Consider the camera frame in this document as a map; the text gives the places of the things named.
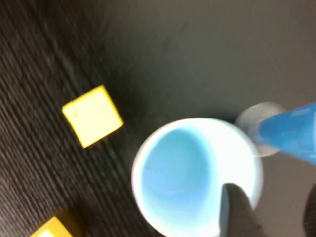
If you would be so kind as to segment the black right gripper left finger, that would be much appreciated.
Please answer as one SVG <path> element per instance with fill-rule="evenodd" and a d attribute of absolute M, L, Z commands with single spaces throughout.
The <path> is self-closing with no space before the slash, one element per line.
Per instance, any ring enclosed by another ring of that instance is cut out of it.
<path fill-rule="evenodd" d="M 221 237 L 264 237 L 250 201 L 244 190 L 233 183 L 222 186 L 220 211 Z"/>

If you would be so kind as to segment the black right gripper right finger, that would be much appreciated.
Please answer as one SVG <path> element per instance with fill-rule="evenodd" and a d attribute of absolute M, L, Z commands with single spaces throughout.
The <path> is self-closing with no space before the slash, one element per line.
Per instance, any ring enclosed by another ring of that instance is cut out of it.
<path fill-rule="evenodd" d="M 309 192 L 305 207 L 305 235 L 316 237 L 316 185 Z"/>

